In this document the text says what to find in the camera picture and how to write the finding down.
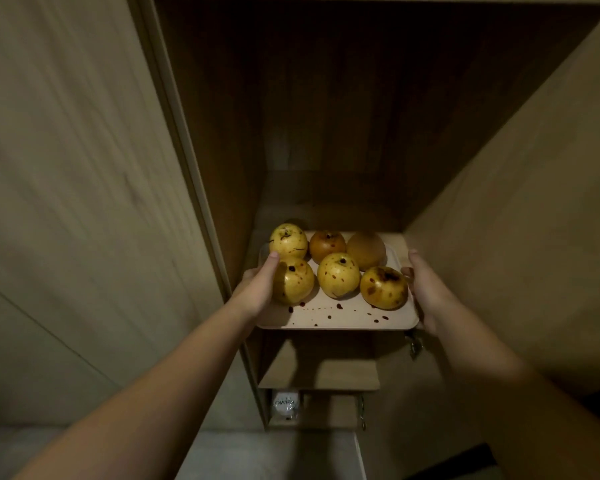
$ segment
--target open cabinet door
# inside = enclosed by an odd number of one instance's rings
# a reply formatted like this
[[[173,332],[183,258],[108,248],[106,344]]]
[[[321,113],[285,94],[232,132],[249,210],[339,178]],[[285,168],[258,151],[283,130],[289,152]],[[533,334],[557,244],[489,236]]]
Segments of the open cabinet door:
[[[127,0],[0,0],[0,424],[80,419],[222,304]],[[240,357],[205,426],[263,428]]]
[[[600,389],[600,23],[405,231],[451,289],[573,395]],[[481,441],[434,358],[378,362],[369,480]]]

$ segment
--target wooden cabinet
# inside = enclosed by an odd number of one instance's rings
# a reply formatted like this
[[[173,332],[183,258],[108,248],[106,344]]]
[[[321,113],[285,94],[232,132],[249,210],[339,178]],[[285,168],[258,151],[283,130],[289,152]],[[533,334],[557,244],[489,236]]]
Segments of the wooden cabinet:
[[[600,389],[600,0],[440,1],[0,0],[0,423],[95,407],[288,220],[417,246]],[[482,441],[433,351],[257,329],[205,425],[359,428],[364,403],[368,478],[402,478]],[[304,419],[270,418],[279,388]]]

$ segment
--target rectangular tray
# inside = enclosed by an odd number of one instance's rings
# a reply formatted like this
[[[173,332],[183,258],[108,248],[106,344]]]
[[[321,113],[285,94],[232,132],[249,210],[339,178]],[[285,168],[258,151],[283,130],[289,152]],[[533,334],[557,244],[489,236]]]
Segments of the rectangular tray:
[[[400,271],[400,260],[395,250],[386,242],[386,265]],[[269,245],[263,244],[258,256],[261,266],[269,255]],[[318,265],[313,259],[308,261],[313,273]],[[360,293],[346,299],[333,299],[325,295],[315,280],[315,288],[305,302],[296,305],[289,312],[288,305],[272,301],[258,318],[258,326],[277,330],[408,330],[418,323],[418,315],[409,290],[407,303],[397,310],[380,310],[369,305]]]

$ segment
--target apple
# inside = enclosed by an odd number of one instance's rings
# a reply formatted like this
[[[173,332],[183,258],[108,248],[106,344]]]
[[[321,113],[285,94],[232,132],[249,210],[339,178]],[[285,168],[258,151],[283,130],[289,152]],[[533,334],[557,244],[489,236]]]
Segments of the apple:
[[[362,275],[360,293],[369,305],[393,310],[407,303],[409,284],[407,278],[394,268],[375,266]]]
[[[346,253],[332,253],[318,266],[318,283],[330,298],[342,298],[358,288],[360,268]]]
[[[277,251],[281,258],[303,258],[308,247],[306,235],[295,224],[280,224],[269,238],[269,252]]]
[[[320,262],[331,253],[343,253],[347,250],[344,237],[337,231],[319,230],[311,237],[309,252],[316,263]]]
[[[384,264],[386,249],[384,242],[375,232],[359,231],[347,243],[347,254],[355,259],[360,270]]]
[[[293,305],[309,296],[315,275],[311,266],[302,258],[280,258],[273,278],[273,298],[285,305]]]

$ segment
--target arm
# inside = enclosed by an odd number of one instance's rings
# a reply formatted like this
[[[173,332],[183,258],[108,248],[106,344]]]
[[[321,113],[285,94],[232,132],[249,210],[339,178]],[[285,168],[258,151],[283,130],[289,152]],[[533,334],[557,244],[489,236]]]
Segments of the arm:
[[[600,479],[600,419],[538,374],[409,254],[424,328],[507,478]]]
[[[242,341],[271,299],[273,253],[165,359],[32,460],[17,480],[171,479]]]

